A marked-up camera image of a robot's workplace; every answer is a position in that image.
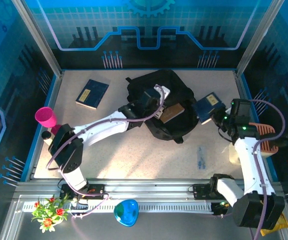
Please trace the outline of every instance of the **blue plastic dish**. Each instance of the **blue plastic dish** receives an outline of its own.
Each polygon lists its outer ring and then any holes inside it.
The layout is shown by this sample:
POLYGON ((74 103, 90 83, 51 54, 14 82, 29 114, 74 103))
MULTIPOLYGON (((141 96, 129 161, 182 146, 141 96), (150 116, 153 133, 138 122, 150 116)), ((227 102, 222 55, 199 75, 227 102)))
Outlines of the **blue plastic dish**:
POLYGON ((138 203, 133 199, 124 200, 114 209, 116 220, 126 227, 131 227, 138 218, 138 203))

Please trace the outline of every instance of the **beige table surface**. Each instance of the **beige table surface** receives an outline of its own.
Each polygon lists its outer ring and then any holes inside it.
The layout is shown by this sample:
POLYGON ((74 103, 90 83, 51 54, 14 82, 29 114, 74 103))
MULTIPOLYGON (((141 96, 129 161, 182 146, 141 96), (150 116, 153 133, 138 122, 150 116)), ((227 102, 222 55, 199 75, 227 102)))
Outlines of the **beige table surface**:
MULTIPOLYGON (((68 70, 65 71, 54 111, 59 124, 71 127, 104 118, 127 102, 126 77, 136 78, 154 70, 68 70), (90 109, 75 103, 87 81, 109 84, 98 108, 90 109)), ((232 71, 175 70, 194 91, 195 98, 215 92, 229 105, 239 94, 232 71)), ((45 166, 51 155, 44 145, 34 178, 60 178, 45 166)), ((145 124, 118 133, 84 148, 81 170, 87 178, 103 179, 208 179, 214 173, 242 178, 240 166, 228 159, 228 142, 217 133, 213 122, 198 125, 184 137, 183 144, 153 137, 145 124), (205 149, 206 169, 198 169, 197 149, 205 149)))

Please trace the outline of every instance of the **gear logo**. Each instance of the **gear logo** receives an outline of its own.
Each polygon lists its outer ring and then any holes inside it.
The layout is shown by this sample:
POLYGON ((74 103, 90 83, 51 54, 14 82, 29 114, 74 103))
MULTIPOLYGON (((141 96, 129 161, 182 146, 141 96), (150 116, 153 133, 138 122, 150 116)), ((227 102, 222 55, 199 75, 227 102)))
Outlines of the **gear logo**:
POLYGON ((124 4, 133 14, 141 17, 146 15, 148 18, 164 14, 164 10, 169 10, 169 6, 174 3, 174 0, 124 0, 124 4))
POLYGON ((11 0, 0 0, 0 21, 6 24, 13 17, 13 6, 11 0))

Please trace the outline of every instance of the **black backpack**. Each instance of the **black backpack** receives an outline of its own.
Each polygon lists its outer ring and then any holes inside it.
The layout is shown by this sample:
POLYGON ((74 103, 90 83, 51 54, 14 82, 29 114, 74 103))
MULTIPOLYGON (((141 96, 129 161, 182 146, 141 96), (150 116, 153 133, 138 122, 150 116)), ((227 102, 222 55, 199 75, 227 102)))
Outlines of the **black backpack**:
POLYGON ((163 123, 153 117, 145 123, 154 137, 176 143, 183 143, 183 136, 194 129, 198 123, 192 104, 196 103, 193 91, 188 88, 179 76, 172 70, 162 69, 135 79, 126 78, 129 102, 138 100, 146 89, 153 88, 156 84, 165 86, 170 90, 170 95, 164 102, 166 107, 180 103, 185 111, 170 121, 163 123))

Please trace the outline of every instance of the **dark blue book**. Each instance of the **dark blue book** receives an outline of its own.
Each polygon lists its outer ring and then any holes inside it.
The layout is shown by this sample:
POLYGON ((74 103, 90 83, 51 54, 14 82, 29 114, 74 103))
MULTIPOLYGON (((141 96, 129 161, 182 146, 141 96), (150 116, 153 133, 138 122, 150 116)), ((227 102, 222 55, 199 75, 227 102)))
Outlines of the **dark blue book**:
POLYGON ((88 83, 76 99, 76 103, 96 109, 108 87, 108 84, 89 79, 88 83))
POLYGON ((197 103, 192 105, 199 121, 203 124, 208 123, 210 118, 210 112, 213 109, 221 108, 225 106, 225 104, 218 98, 218 96, 212 92, 207 96, 203 97, 201 100, 197 101, 197 103))

